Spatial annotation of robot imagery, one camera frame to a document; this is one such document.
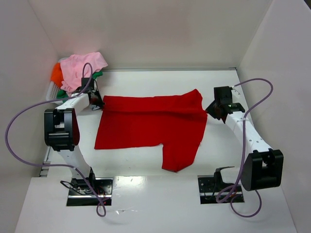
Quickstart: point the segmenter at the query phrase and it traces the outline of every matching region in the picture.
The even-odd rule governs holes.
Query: laundry basket
[[[60,88],[53,81],[51,81],[45,99],[46,100],[55,100],[59,90],[60,90]],[[62,101],[56,101],[54,103],[56,103],[58,105],[63,104]]]

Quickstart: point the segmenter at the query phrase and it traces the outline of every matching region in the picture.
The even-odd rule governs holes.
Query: green cloth
[[[93,75],[92,75],[92,78],[94,79],[94,80],[96,80],[99,76],[102,76],[103,75],[103,72],[102,71],[98,71],[98,72],[95,72]],[[68,97],[68,95],[67,95],[67,93],[66,93],[66,91],[64,91],[64,90],[59,90],[58,92],[57,92],[57,95],[56,95],[56,98],[57,99],[62,99],[62,98],[67,98]]]

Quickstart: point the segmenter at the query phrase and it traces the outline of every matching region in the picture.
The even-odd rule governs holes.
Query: white wall
[[[0,1],[0,233],[14,232],[30,178],[38,175],[9,154],[4,131],[15,113],[43,100],[55,62],[56,50],[28,2]],[[12,146],[26,160],[41,163],[45,155],[45,108],[22,115],[11,130]]]
[[[60,56],[109,68],[236,67],[271,0],[29,0]]]
[[[238,75],[241,80],[262,77],[274,84],[274,93],[252,118],[262,136],[284,153],[282,188],[298,232],[309,233],[311,10],[303,0],[273,1]],[[266,84],[247,84],[248,105],[268,91]]]

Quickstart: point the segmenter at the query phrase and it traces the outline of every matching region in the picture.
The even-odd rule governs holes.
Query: folded red fabric
[[[207,122],[198,90],[180,96],[105,96],[104,102],[95,149],[163,144],[163,169],[178,172],[193,163]]]

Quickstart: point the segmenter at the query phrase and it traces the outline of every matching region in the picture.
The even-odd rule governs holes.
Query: pink cloth
[[[61,89],[70,93],[81,86],[82,70],[84,64],[87,62],[92,65],[93,73],[108,66],[100,52],[91,52],[86,55],[71,55],[69,58],[60,61],[60,67],[64,77]],[[90,75],[92,75],[91,69],[89,66],[86,66],[84,77],[89,77]]]

